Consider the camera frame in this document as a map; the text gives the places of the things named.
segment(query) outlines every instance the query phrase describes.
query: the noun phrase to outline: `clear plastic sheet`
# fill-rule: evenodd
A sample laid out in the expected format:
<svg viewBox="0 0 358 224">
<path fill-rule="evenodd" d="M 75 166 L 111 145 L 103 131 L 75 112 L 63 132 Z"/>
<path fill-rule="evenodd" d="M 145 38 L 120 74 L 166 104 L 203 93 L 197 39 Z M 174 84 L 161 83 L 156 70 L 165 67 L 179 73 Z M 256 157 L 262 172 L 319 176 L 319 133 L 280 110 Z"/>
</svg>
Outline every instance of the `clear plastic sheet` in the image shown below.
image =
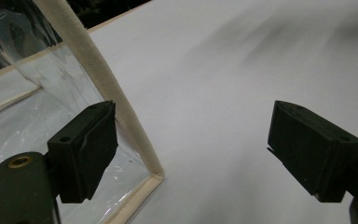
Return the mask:
<svg viewBox="0 0 358 224">
<path fill-rule="evenodd" d="M 23 39 L 19 42 L 12 32 Z M 0 1 L 0 57 L 14 67 L 3 76 L 19 77 L 2 78 L 0 83 L 5 85 L 0 86 L 0 96 L 12 95 L 21 87 L 18 82 L 38 87 L 38 91 L 17 100 L 10 98 L 11 104 L 6 102 L 0 107 L 0 162 L 25 151 L 46 153 L 46 142 L 53 134 L 86 106 L 102 100 L 72 52 L 58 42 L 32 2 Z M 62 204 L 58 198 L 62 223 L 103 223 L 148 178 L 147 169 L 126 143 L 119 124 L 117 128 L 117 154 L 92 200 Z"/>
</svg>

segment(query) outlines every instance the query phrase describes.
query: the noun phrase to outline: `plastic wrap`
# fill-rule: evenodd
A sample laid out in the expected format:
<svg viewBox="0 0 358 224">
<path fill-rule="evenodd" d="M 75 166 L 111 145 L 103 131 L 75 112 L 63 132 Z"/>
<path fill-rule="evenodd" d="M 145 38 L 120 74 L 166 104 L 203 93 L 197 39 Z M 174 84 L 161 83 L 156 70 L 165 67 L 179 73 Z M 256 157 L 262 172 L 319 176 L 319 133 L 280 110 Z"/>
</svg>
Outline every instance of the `plastic wrap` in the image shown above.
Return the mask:
<svg viewBox="0 0 358 224">
<path fill-rule="evenodd" d="M 0 162 L 25 151 L 46 153 L 53 134 L 102 100 L 72 52 L 57 45 L 60 39 L 37 8 L 29 1 L 11 2 L 0 1 L 0 57 L 12 65 L 0 75 Z M 13 32 L 22 34 L 22 41 Z M 117 128 L 117 154 L 92 200 L 62 204 L 58 198 L 62 223 L 103 223 L 148 178 L 119 124 Z"/>
</svg>

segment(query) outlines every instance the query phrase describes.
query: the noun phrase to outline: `white backdrop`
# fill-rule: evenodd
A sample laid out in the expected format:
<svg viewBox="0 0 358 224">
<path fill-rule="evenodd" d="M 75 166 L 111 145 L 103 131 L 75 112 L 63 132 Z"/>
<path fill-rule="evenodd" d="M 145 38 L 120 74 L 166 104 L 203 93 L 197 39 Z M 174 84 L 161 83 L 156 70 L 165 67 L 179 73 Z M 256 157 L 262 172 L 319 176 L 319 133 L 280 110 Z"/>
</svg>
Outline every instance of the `white backdrop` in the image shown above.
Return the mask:
<svg viewBox="0 0 358 224">
<path fill-rule="evenodd" d="M 91 37 L 166 171 L 130 223 L 350 223 L 266 147 L 275 100 L 358 136 L 358 0 L 153 0 Z"/>
</svg>

